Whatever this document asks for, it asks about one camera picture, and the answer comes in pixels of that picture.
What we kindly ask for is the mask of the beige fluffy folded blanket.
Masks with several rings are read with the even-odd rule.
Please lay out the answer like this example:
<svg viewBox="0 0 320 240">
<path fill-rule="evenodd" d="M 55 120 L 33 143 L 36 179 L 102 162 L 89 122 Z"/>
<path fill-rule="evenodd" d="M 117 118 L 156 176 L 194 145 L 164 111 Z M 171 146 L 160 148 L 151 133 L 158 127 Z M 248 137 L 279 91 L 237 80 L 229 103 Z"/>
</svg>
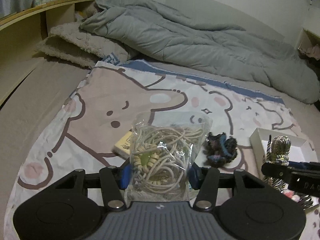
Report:
<svg viewBox="0 0 320 240">
<path fill-rule="evenodd" d="M 119 41 L 83 31 L 79 25 L 73 22 L 53 27 L 48 37 L 37 44 L 36 51 L 85 68 L 94 67 L 98 61 L 117 66 L 138 54 Z"/>
</svg>

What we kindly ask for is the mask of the bear print cloth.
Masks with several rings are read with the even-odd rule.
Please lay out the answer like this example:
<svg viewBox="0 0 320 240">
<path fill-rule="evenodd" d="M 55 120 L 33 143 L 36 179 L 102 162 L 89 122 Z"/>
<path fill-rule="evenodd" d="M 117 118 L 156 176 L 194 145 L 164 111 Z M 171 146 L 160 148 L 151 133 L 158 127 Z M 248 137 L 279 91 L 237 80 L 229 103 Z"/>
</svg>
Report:
<svg viewBox="0 0 320 240">
<path fill-rule="evenodd" d="M 17 207 L 69 172 L 96 173 L 126 159 L 113 147 L 140 113 L 195 112 L 212 119 L 210 132 L 226 133 L 238 155 L 225 172 L 243 168 L 259 175 L 249 137 L 256 128 L 306 139 L 283 99 L 199 75 L 164 70 L 143 60 L 121 66 L 98 62 L 70 100 L 37 138 L 21 166 L 7 205 L 4 237 L 18 239 Z"/>
</svg>

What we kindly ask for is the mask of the cream wardrobe shelf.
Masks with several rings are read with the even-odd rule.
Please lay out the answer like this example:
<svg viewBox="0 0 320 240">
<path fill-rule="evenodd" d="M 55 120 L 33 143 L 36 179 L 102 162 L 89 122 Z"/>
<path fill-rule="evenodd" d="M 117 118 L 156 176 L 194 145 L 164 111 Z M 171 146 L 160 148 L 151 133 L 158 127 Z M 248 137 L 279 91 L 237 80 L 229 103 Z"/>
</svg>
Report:
<svg viewBox="0 0 320 240">
<path fill-rule="evenodd" d="M 319 8 L 311 6 L 303 23 L 297 50 L 301 57 L 319 61 Z"/>
</svg>

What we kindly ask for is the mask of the wooden headboard shelf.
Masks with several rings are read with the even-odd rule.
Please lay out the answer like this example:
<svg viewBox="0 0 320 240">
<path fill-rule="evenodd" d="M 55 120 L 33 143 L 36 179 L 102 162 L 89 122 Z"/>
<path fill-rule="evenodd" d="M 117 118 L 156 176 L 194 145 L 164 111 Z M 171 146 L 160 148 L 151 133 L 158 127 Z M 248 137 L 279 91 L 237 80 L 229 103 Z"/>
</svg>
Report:
<svg viewBox="0 0 320 240">
<path fill-rule="evenodd" d="M 55 0 L 1 18 L 1 105 L 36 68 L 25 63 L 50 30 L 75 20 L 95 0 Z"/>
</svg>

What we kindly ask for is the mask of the pink small hair clip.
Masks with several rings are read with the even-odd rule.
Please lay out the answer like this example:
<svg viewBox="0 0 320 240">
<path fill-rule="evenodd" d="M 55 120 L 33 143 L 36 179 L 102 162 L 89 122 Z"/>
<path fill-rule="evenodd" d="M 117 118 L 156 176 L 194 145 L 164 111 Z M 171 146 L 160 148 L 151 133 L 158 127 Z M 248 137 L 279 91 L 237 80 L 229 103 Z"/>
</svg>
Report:
<svg viewBox="0 0 320 240">
<path fill-rule="evenodd" d="M 287 197 L 289 197 L 291 200 L 294 202 L 299 202 L 300 201 L 300 196 L 296 194 L 294 191 L 291 190 L 284 190 L 283 194 Z"/>
</svg>

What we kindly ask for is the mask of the grey quilted comforter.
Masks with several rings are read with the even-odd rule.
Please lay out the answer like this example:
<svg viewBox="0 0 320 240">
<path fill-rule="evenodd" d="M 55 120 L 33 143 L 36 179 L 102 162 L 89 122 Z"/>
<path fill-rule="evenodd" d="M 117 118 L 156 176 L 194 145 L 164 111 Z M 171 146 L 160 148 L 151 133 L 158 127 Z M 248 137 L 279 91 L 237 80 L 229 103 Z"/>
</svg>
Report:
<svg viewBox="0 0 320 240">
<path fill-rule="evenodd" d="M 158 61 L 258 82 L 303 103 L 319 100 L 319 80 L 289 44 L 232 24 L 200 23 L 152 0 L 98 0 L 99 12 L 81 23 Z"/>
</svg>

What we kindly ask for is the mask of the beige bed sheet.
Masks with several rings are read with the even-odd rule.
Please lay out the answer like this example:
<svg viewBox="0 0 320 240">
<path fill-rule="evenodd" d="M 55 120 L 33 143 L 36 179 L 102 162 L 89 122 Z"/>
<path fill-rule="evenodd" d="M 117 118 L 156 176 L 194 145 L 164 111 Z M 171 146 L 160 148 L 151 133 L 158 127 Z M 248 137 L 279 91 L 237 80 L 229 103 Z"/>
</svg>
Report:
<svg viewBox="0 0 320 240">
<path fill-rule="evenodd" d="M 315 105 L 306 105 L 260 83 L 235 80 L 156 61 L 152 61 L 151 64 L 162 69 L 199 75 L 222 82 L 226 81 L 237 86 L 281 97 L 286 107 L 291 109 L 302 132 L 312 141 L 315 151 L 319 152 L 319 110 Z M 33 143 L 88 73 L 86 69 L 42 57 L 32 60 L 31 65 L 35 69 L 1 107 L 2 212 L 7 207 L 20 166 L 26 159 Z"/>
</svg>

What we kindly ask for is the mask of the dark blue crochet scrunchie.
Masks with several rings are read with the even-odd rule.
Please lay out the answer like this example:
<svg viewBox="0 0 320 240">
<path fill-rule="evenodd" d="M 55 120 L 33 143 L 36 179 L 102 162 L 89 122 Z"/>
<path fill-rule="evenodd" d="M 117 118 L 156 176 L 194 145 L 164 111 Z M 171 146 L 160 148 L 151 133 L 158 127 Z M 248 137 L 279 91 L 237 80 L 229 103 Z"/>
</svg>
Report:
<svg viewBox="0 0 320 240">
<path fill-rule="evenodd" d="M 215 168 L 231 163 L 238 155 L 237 146 L 238 143 L 234 137 L 227 137 L 226 133 L 213 135 L 209 132 L 203 150 L 206 156 L 205 163 Z"/>
</svg>

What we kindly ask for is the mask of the clear bag of beige cords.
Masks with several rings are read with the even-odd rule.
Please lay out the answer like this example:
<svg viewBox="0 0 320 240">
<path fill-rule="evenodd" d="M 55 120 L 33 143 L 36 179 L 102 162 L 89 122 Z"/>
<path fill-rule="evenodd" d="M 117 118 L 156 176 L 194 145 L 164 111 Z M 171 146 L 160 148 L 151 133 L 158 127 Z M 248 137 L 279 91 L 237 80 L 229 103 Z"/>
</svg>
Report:
<svg viewBox="0 0 320 240">
<path fill-rule="evenodd" d="M 189 201 L 188 171 L 212 127 L 195 112 L 140 113 L 130 137 L 130 183 L 127 203 Z"/>
</svg>

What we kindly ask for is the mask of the white shallow cardboard box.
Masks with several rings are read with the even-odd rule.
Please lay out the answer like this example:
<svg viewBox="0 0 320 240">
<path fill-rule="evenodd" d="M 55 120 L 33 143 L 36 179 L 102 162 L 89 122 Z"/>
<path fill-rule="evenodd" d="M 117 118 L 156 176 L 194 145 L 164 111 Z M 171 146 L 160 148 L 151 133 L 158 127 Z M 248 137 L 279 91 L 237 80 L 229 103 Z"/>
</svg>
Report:
<svg viewBox="0 0 320 240">
<path fill-rule="evenodd" d="M 282 151 L 287 156 L 288 161 L 318 162 L 316 151 L 312 149 L 310 142 L 300 137 L 256 128 L 249 140 L 253 148 L 260 179 L 264 178 L 261 167 L 266 161 L 267 150 L 270 150 L 270 153 L 273 150 L 276 153 Z"/>
</svg>

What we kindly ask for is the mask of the yellow small card box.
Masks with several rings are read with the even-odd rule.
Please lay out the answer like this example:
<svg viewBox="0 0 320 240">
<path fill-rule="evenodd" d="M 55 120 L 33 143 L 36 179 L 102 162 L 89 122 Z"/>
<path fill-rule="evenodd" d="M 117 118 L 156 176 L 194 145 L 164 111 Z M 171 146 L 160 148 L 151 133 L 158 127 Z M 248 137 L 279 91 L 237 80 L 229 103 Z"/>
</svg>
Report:
<svg viewBox="0 0 320 240">
<path fill-rule="evenodd" d="M 132 131 L 129 130 L 113 147 L 114 152 L 124 159 L 127 159 L 130 156 L 131 135 Z"/>
</svg>

